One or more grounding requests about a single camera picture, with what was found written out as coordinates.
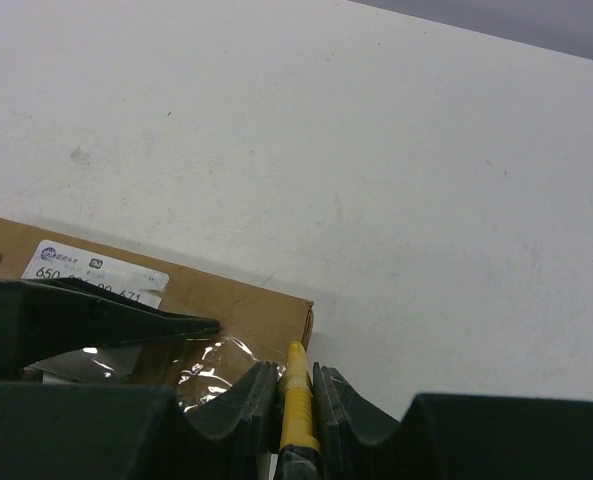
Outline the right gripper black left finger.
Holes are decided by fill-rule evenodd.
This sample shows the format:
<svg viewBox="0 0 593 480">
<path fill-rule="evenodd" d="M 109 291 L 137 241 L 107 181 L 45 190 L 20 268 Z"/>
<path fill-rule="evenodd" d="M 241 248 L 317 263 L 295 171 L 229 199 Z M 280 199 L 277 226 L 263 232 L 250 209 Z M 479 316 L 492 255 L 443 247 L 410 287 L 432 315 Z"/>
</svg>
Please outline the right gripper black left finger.
<svg viewBox="0 0 593 480">
<path fill-rule="evenodd" d="M 167 388 L 0 382 L 0 479 L 261 479 L 276 383 L 258 363 L 185 413 Z"/>
</svg>

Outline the brown cardboard express box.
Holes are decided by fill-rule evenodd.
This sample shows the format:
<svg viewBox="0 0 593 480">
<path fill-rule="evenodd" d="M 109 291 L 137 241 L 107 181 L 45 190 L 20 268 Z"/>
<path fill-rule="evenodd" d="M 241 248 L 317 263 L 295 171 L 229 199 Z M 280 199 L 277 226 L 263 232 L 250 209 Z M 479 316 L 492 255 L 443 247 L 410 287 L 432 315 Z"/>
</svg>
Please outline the brown cardboard express box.
<svg viewBox="0 0 593 480">
<path fill-rule="evenodd" d="M 9 380 L 161 385 L 195 408 L 257 362 L 272 362 L 282 372 L 289 345 L 308 344 L 312 332 L 309 300 L 0 218 L 0 279 L 58 278 L 78 278 L 164 312 L 216 321 L 220 328 L 148 345 L 86 346 L 7 373 Z"/>
</svg>

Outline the yellow utility knife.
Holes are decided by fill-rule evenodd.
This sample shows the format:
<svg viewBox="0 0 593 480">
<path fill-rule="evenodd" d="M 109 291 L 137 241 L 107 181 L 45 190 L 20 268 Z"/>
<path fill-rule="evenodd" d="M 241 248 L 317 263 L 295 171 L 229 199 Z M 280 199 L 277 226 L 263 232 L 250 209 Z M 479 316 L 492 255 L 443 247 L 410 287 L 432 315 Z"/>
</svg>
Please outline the yellow utility knife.
<svg viewBox="0 0 593 480">
<path fill-rule="evenodd" d="M 282 379 L 283 417 L 275 479 L 322 479 L 321 447 L 315 435 L 313 392 L 306 351 L 290 344 Z"/>
</svg>

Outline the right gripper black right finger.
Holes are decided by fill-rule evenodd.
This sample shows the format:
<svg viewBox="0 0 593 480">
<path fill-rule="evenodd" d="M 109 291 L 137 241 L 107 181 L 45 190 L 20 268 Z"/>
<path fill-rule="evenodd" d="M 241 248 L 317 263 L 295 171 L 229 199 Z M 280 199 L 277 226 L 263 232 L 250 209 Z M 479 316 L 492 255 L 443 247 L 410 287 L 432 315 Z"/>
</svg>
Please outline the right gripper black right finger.
<svg viewBox="0 0 593 480">
<path fill-rule="evenodd" d="M 421 393 L 397 420 L 321 365 L 313 391 L 329 479 L 593 479 L 593 402 Z"/>
</svg>

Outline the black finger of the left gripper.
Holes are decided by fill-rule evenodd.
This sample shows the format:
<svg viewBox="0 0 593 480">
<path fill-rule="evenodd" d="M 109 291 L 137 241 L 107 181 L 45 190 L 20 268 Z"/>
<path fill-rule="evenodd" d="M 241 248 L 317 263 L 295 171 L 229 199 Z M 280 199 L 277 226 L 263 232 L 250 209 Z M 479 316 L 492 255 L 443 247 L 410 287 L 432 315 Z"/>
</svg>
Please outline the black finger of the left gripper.
<svg viewBox="0 0 593 480">
<path fill-rule="evenodd" d="M 131 347 L 218 334 L 215 319 L 165 312 L 76 278 L 0 279 L 0 381 L 84 347 Z"/>
</svg>

